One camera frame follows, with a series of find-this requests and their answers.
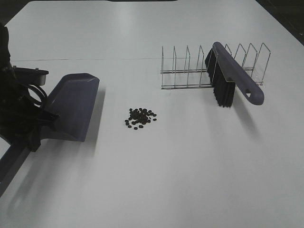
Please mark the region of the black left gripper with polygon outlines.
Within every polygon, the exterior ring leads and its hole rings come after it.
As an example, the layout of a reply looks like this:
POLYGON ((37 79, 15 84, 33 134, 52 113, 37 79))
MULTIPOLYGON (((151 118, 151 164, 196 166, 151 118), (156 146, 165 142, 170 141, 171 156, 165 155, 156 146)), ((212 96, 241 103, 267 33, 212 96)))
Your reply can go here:
POLYGON ((41 126, 52 124, 57 114, 45 110, 46 92, 36 84, 20 83, 13 68, 0 70, 0 137, 12 144, 26 136, 27 146, 36 152, 41 146, 41 126))

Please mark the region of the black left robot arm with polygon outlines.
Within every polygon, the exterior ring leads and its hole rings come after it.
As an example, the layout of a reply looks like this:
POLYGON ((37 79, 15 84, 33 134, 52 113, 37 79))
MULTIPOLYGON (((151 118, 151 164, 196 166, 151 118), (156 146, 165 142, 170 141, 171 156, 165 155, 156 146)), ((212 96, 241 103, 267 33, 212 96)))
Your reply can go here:
POLYGON ((42 126, 51 125, 58 115, 45 110, 48 95, 36 83, 44 71, 14 68, 8 49, 9 31, 0 26, 0 136, 9 143, 25 137, 36 151, 41 145, 42 126))

